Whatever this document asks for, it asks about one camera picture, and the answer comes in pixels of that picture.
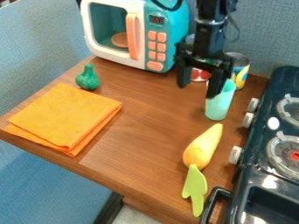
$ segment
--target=white knob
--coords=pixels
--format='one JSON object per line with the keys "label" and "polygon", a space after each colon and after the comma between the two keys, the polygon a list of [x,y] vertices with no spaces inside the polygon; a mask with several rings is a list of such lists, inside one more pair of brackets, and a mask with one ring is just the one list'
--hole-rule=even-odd
{"label": "white knob", "polygon": [[254,114],[247,112],[244,116],[242,126],[248,129],[252,124],[253,120],[254,120]]}
{"label": "white knob", "polygon": [[250,113],[255,112],[255,110],[257,109],[258,105],[259,105],[260,100],[256,99],[256,98],[252,98],[249,102],[247,111]]}
{"label": "white knob", "polygon": [[234,146],[232,148],[231,154],[229,155],[228,162],[236,165],[240,159],[240,154],[242,152],[242,148],[239,146]]}
{"label": "white knob", "polygon": [[267,126],[271,130],[277,130],[280,126],[280,122],[276,117],[272,116],[268,119]]}

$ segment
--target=microwave handle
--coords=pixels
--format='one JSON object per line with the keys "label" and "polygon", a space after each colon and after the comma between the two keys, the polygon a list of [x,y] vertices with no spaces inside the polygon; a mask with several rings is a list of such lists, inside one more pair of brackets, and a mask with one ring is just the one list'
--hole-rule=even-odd
{"label": "microwave handle", "polygon": [[126,16],[127,40],[129,46],[129,57],[138,60],[138,17],[136,13],[129,13]]}

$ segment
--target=floor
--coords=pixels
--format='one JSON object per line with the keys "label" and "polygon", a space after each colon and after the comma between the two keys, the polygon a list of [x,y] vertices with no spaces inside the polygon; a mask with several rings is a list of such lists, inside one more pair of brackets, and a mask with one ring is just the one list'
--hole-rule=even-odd
{"label": "floor", "polygon": [[128,206],[124,206],[119,212],[113,224],[161,224],[161,222],[150,218]]}

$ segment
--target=blue fabric wall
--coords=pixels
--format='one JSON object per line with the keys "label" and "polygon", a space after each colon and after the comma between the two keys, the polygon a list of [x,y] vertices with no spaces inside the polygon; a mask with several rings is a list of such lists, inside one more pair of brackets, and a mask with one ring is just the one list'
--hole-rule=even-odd
{"label": "blue fabric wall", "polygon": [[[254,74],[270,76],[277,67],[299,66],[298,11],[296,0],[239,0],[233,17],[241,29],[240,40],[226,43],[226,51],[247,55]],[[234,34],[229,29],[228,36]]]}
{"label": "blue fabric wall", "polygon": [[[74,0],[19,0],[0,21],[0,115],[90,54]],[[0,224],[93,223],[110,193],[0,141]]]}

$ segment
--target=orange towel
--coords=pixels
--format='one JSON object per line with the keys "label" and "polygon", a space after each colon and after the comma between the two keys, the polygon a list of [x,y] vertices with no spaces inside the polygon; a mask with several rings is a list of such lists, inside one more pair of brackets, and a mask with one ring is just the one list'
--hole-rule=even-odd
{"label": "orange towel", "polygon": [[5,131],[75,157],[120,108],[118,101],[60,83],[12,116]]}

